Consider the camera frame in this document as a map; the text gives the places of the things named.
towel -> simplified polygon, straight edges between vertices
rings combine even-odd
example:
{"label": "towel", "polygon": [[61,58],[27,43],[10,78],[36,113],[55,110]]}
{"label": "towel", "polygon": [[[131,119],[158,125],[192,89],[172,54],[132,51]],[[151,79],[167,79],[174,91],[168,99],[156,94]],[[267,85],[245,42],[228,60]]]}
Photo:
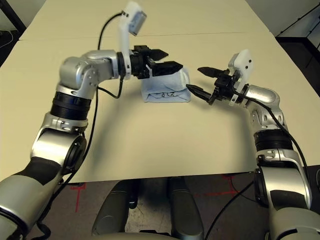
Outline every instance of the towel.
{"label": "towel", "polygon": [[191,94],[186,87],[189,84],[188,70],[183,67],[171,75],[152,76],[142,79],[141,94],[145,102],[150,103],[187,103]]}

black cable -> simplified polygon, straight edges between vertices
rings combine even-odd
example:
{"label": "black cable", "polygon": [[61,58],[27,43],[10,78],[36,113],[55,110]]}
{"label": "black cable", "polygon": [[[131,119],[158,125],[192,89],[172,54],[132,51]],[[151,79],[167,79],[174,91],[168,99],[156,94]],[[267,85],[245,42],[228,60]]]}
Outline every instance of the black cable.
{"label": "black cable", "polygon": [[[110,17],[110,18],[108,19],[108,21],[106,21],[105,24],[103,25],[103,27],[102,27],[102,29],[101,29],[101,32],[100,32],[100,35],[99,35],[99,42],[98,42],[98,47],[97,47],[98,50],[100,50],[101,41],[102,41],[102,36],[103,36],[103,34],[104,34],[104,31],[105,31],[107,25],[108,25],[113,19],[115,19],[115,18],[117,18],[117,17],[120,17],[121,15],[122,15],[122,12],[118,12],[117,14],[113,15],[112,17]],[[109,94],[111,97],[113,97],[113,98],[115,98],[115,99],[118,99],[118,98],[120,98],[120,96],[121,96],[121,91],[122,91],[122,85],[123,85],[124,77],[125,77],[124,75],[121,75],[121,77],[120,77],[119,91],[118,91],[118,95],[117,95],[117,96],[114,95],[113,93],[111,93],[110,91],[108,91],[107,89],[104,89],[104,88],[102,88],[102,87],[99,87],[99,86],[98,86],[98,89],[101,90],[101,91],[103,91],[103,92],[105,92],[106,94]]]}
{"label": "black cable", "polygon": [[103,25],[103,27],[102,27],[102,29],[101,29],[101,32],[100,32],[100,36],[99,36],[99,42],[98,42],[98,47],[97,47],[98,50],[100,50],[101,41],[102,41],[102,36],[103,36],[103,34],[104,34],[104,31],[105,31],[107,25],[108,25],[113,19],[115,19],[115,18],[117,18],[117,17],[120,17],[121,14],[122,14],[122,12],[118,12],[117,14],[113,15],[113,16],[110,17],[110,18],[105,22],[105,24]]}
{"label": "black cable", "polygon": [[306,162],[306,159],[305,159],[305,156],[300,148],[300,146],[298,145],[297,141],[294,139],[294,137],[288,132],[288,130],[278,121],[278,119],[276,118],[276,116],[274,115],[274,113],[272,112],[271,108],[264,105],[262,102],[258,101],[257,99],[255,98],[251,98],[251,97],[248,97],[248,96],[245,96],[241,93],[238,93],[236,92],[233,87],[232,87],[232,91],[234,94],[238,95],[239,97],[243,98],[243,99],[247,99],[249,101],[252,101],[258,105],[260,105],[261,107],[263,107],[264,109],[266,109],[268,111],[268,113],[270,114],[270,116],[272,117],[272,119],[275,121],[275,123],[277,124],[277,126],[282,130],[284,131],[288,136],[289,138],[291,139],[291,141],[293,142],[293,144],[295,145],[296,149],[298,150],[299,152],[299,155],[301,157],[301,160],[302,160],[302,163],[303,163],[303,166],[304,166],[304,173],[305,173],[305,176],[306,176],[306,179],[307,181],[309,182],[309,184],[311,184],[310,182],[310,176],[309,176],[309,172],[308,172],[308,165],[307,165],[307,162]]}
{"label": "black cable", "polygon": [[[231,186],[233,187],[233,189],[234,189],[236,192],[239,192],[239,191],[235,188],[234,183],[232,182],[232,177],[230,177],[230,183],[231,183]],[[243,197],[243,198],[245,198],[245,199],[248,199],[248,200],[256,203],[256,200],[253,200],[253,199],[251,199],[250,197],[247,197],[247,196],[245,196],[245,195],[243,195],[243,194],[241,194],[241,197]]]}
{"label": "black cable", "polygon": [[208,229],[208,232],[206,233],[205,235],[205,238],[204,240],[208,240],[208,237],[212,231],[212,229],[214,228],[216,222],[218,221],[219,217],[223,214],[223,212],[227,209],[227,207],[229,207],[230,204],[232,204],[232,202],[234,200],[237,199],[237,197],[239,197],[241,194],[243,194],[246,190],[248,190],[248,188],[251,187],[251,185],[254,184],[254,182],[250,182],[247,186],[245,186],[244,189],[242,189],[240,192],[238,192],[233,198],[231,198],[230,201],[228,201],[228,203],[220,210],[220,212],[217,214],[217,216],[214,218],[213,222],[211,223],[209,229]]}
{"label": "black cable", "polygon": [[105,92],[106,94],[109,94],[111,97],[113,97],[113,98],[115,98],[115,99],[118,99],[118,98],[120,98],[120,96],[121,96],[122,85],[123,85],[123,83],[124,83],[124,78],[125,78],[124,75],[120,76],[119,90],[118,90],[118,95],[117,95],[117,96],[114,95],[113,93],[111,93],[110,91],[108,91],[107,89],[104,89],[104,88],[102,88],[102,87],[99,87],[99,86],[98,86],[97,89],[100,90],[100,91]]}
{"label": "black cable", "polygon": [[[103,28],[101,30],[101,33],[100,33],[100,36],[99,36],[99,42],[98,42],[98,47],[97,49],[100,50],[100,45],[101,45],[101,40],[102,40],[102,35],[105,31],[105,28],[106,26],[113,20],[115,19],[116,17],[119,17],[121,16],[121,12],[120,13],[117,13],[115,15],[113,15],[111,18],[109,18],[108,21],[106,21],[106,23],[103,25]],[[85,149],[85,152],[83,154],[83,161],[85,161],[87,155],[88,155],[88,152],[89,152],[89,149],[90,149],[90,146],[91,146],[91,143],[92,143],[92,139],[94,137],[94,131],[95,131],[95,125],[96,125],[96,119],[97,119],[97,111],[98,111],[98,101],[99,101],[99,98],[98,98],[98,89],[99,90],[102,90],[106,93],[109,93],[111,96],[113,96],[114,98],[119,98],[120,95],[121,95],[121,91],[122,91],[122,85],[123,85],[123,80],[124,80],[124,76],[121,76],[120,77],[120,85],[119,85],[119,92],[118,92],[118,95],[117,96],[114,96],[111,92],[109,92],[108,90],[102,88],[102,87],[97,87],[97,89],[95,90],[95,109],[94,109],[94,115],[93,115],[93,121],[92,121],[92,128],[91,128],[91,132],[90,132],[90,137],[89,137],[89,141],[88,141],[88,145]],[[51,235],[51,231],[50,231],[50,228],[47,227],[44,223],[42,223],[42,221],[44,220],[44,218],[47,216],[48,212],[50,211],[51,209],[51,206],[52,206],[52,203],[53,201],[56,199],[56,197],[61,193],[61,191],[68,185],[68,183],[70,182],[70,180],[74,177],[74,175],[76,174],[77,172],[73,172],[70,174],[70,176],[65,180],[65,182],[62,183],[62,185],[57,189],[56,192],[54,192],[54,194],[51,196],[48,204],[46,205],[45,209],[43,210],[42,214],[40,215],[39,219],[37,220],[36,222],[36,225],[37,227],[39,228],[39,230],[43,233],[42,236],[39,236],[39,237],[34,237],[32,238],[32,240],[46,240],[50,237]]]}
{"label": "black cable", "polygon": [[317,7],[319,7],[320,6],[320,3],[317,5],[317,6],[315,6],[314,8],[312,8],[310,11],[308,11],[306,14],[304,14],[303,16],[301,16],[301,17],[298,17],[298,19],[294,22],[294,23],[292,23],[290,26],[288,26],[286,29],[284,29],[284,30],[282,30],[282,31],[280,31],[280,33],[277,35],[277,36],[275,36],[275,37],[279,37],[281,34],[283,34],[285,31],[287,31],[289,28],[291,28],[293,25],[295,25],[297,22],[299,22],[301,19],[303,19],[305,16],[307,16],[309,13],[311,13],[313,10],[315,10]]}
{"label": "black cable", "polygon": [[305,36],[306,38],[309,37],[309,35],[315,30],[315,28],[320,24],[320,16],[319,16],[319,21],[317,22],[317,24],[309,31],[308,35]]}

wall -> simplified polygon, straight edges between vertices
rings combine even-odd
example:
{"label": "wall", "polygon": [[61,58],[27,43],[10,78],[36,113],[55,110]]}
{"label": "wall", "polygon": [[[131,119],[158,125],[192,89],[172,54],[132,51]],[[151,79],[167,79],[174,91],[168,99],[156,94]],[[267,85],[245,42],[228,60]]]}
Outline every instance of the wall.
{"label": "wall", "polygon": [[[246,0],[253,11],[269,28],[273,35],[278,35],[290,24],[295,22],[313,7],[319,0]],[[317,24],[320,16],[320,6],[297,22],[281,37],[305,37],[309,31]],[[320,24],[308,37],[317,46],[320,42]]]}
{"label": "wall", "polygon": [[[29,24],[46,0],[7,0],[24,25]],[[0,30],[14,30],[15,27],[0,10]]]}
{"label": "wall", "polygon": [[[29,26],[46,0],[7,0],[26,26]],[[275,36],[298,17],[307,13],[319,3],[319,0],[246,0],[253,11]],[[296,23],[281,36],[305,37],[319,20],[320,7]],[[0,30],[14,30],[15,27],[0,11]],[[320,42],[320,24],[309,36],[317,46]]]}

gray floor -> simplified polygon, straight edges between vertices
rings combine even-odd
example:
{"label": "gray floor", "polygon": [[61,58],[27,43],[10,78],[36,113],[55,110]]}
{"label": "gray floor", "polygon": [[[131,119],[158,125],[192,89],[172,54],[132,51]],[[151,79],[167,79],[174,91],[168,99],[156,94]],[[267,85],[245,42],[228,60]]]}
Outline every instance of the gray floor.
{"label": "gray floor", "polygon": [[[240,190],[252,179],[253,174],[246,173],[234,176],[232,181]],[[198,206],[206,233],[213,218],[236,192],[230,180],[222,175],[187,176],[185,180]],[[116,181],[89,182],[85,189],[83,186],[82,189],[67,187],[44,221],[52,231],[50,239],[85,240],[90,237],[99,208],[115,184]],[[253,187],[245,195],[254,198]],[[125,229],[126,232],[171,231],[165,178],[142,181],[138,206],[130,210]],[[263,239],[267,229],[268,210],[240,196],[221,216],[209,239]],[[27,239],[39,235],[39,230],[34,227]]]}

